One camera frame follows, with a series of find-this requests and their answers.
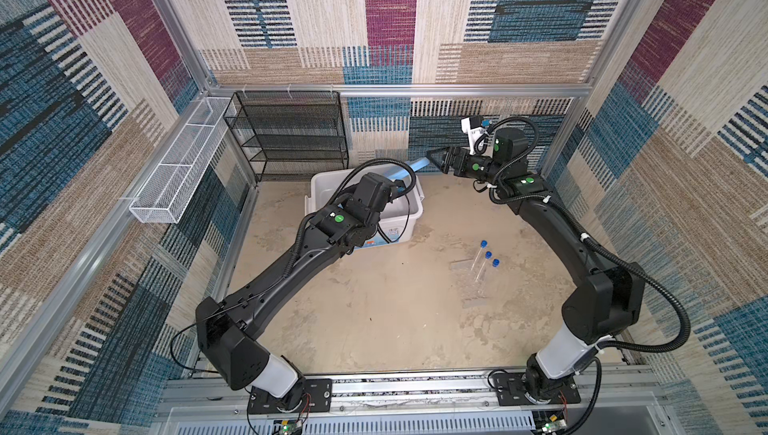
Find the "plastic storage box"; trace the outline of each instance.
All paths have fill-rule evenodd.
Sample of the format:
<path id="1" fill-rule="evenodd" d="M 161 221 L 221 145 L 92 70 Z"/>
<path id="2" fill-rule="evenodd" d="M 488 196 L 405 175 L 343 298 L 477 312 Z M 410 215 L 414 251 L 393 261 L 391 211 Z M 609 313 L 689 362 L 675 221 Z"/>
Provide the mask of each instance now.
<path id="1" fill-rule="evenodd" d="M 360 171 L 359 174 L 355 175 L 355 178 L 350 180 L 350 183 L 347 184 L 347 186 L 360 181 L 360 178 L 362 178 L 365 173 L 374 172 L 383 174 L 392 170 L 393 166 L 394 165 L 391 164 L 380 164 L 366 168 Z M 326 203 L 328 203 L 328 199 L 331 198 L 333 191 L 336 190 L 339 184 L 344 180 L 344 177 L 346 177 L 351 171 L 351 169 L 324 171 L 313 176 L 310 183 L 310 196 L 304 197 L 304 214 L 317 211 Z M 405 180 L 405 182 L 406 185 L 408 185 L 410 180 Z M 394 240 L 398 237 L 399 239 L 397 243 L 410 240 L 411 236 L 413 235 L 413 227 L 416 226 L 418 219 L 424 213 L 424 207 L 422 205 L 422 200 L 424 199 L 424 191 L 422 191 L 422 185 L 418 181 L 418 176 L 416 176 L 416 187 L 414 187 L 413 190 L 408 193 L 407 197 L 411 204 L 411 216 L 408 219 L 407 227 L 406 218 L 408 218 L 408 201 L 406 201 L 405 197 L 400 197 L 392 203 L 387 204 L 386 208 L 384 208 L 384 211 L 382 212 L 381 221 L 379 221 L 379 225 L 381 226 L 382 231 L 386 233 L 387 237 L 389 237 L 393 243 L 395 243 Z M 373 238 L 366 241 L 366 244 L 363 246 L 363 248 L 377 247 L 379 245 L 387 245 L 387 243 L 384 241 L 381 235 L 377 233 L 373 236 Z"/>

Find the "white mesh basket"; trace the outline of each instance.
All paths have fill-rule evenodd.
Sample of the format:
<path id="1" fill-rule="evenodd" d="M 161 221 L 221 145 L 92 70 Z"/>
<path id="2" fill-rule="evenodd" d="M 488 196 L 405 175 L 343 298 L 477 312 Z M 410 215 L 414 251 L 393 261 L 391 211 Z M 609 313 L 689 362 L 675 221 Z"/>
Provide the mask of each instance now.
<path id="1" fill-rule="evenodd" d="M 141 223 L 178 223 L 226 133 L 226 116 L 235 116 L 229 98 L 207 97 L 165 152 L 130 204 Z"/>

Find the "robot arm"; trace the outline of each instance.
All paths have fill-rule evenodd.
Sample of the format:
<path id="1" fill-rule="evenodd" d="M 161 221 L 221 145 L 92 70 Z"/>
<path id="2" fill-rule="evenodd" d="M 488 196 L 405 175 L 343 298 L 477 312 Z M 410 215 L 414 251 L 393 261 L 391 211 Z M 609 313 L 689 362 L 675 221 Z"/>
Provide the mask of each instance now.
<path id="1" fill-rule="evenodd" d="M 281 399 L 278 406 L 287 411 L 299 403 L 300 372 L 256 339 L 307 281 L 376 233 L 381 212 L 407 194 L 404 187 L 401 180 L 363 175 L 359 183 L 341 190 L 333 203 L 307 215 L 296 243 L 250 283 L 221 302 L 210 297 L 200 302 L 195 311 L 200 350 L 233 390 L 252 385 Z M 286 269 L 292 257 L 295 263 Z"/>
<path id="2" fill-rule="evenodd" d="M 453 170 L 458 177 L 498 183 L 493 189 L 502 199 L 495 202 L 508 204 L 544 238 L 576 285 L 562 305 L 560 331 L 527 363 L 526 396 L 533 403 L 546 403 L 564 385 L 572 383 L 574 373 L 594 359 L 598 343 L 621 344 L 606 341 L 638 321 L 644 280 L 670 303 L 679 302 L 668 292 L 665 294 L 664 288 L 647 277 L 639 265 L 621 261 L 574 228 L 555 190 L 528 171 L 524 154 L 531 147 L 521 130 L 496 130 L 493 156 L 485 156 L 475 153 L 480 142 L 476 130 L 482 127 L 482 120 L 470 120 L 463 125 L 472 148 L 443 148 L 428 152 L 427 157 L 444 173 Z M 435 159 L 436 152 L 445 152 L 444 158 Z M 360 168 L 381 162 L 367 162 Z M 415 175 L 410 168 L 408 171 L 412 186 Z M 360 183 L 338 190 L 338 198 L 311 217 L 308 215 L 293 247 L 248 285 L 221 302 L 206 298 L 200 303 L 196 310 L 198 344 L 231 388 L 239 390 L 251 385 L 268 392 L 279 399 L 277 406 L 281 410 L 291 411 L 299 405 L 304 393 L 303 376 L 289 362 L 270 354 L 256 338 L 311 277 L 343 255 L 351 254 L 375 234 L 380 213 L 387 203 L 407 192 L 403 187 L 401 180 L 393 182 L 378 174 L 365 174 Z M 680 333 L 674 341 L 648 347 L 653 351 L 673 350 L 690 333 L 684 309 L 674 303 L 680 316 Z"/>

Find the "red wire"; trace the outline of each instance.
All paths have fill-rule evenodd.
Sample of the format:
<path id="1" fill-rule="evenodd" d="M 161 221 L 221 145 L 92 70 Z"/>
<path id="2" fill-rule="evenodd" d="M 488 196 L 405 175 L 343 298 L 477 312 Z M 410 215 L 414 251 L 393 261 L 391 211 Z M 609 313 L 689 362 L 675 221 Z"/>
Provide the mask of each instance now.
<path id="1" fill-rule="evenodd" d="M 299 413 L 299 418 L 297 420 L 301 420 L 301 416 L 304 414 L 304 410 L 306 410 L 306 418 L 310 417 L 310 405 L 312 404 L 312 395 L 309 393 L 306 395 L 306 405 L 304 405 L 304 408 L 301 409 L 301 412 Z"/>
<path id="2" fill-rule="evenodd" d="M 568 402 L 565 401 L 565 395 L 562 391 L 560 392 L 560 400 L 563 402 L 563 418 L 568 423 Z"/>

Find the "black mesh shelving unit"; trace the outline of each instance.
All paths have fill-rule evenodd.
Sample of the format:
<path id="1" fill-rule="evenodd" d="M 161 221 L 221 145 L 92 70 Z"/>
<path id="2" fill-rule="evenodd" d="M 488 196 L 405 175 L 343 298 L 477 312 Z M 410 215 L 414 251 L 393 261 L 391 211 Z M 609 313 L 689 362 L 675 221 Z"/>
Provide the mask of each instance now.
<path id="1" fill-rule="evenodd" d="M 259 180 L 309 180 L 349 168 L 350 154 L 334 92 L 236 92 L 225 116 Z"/>

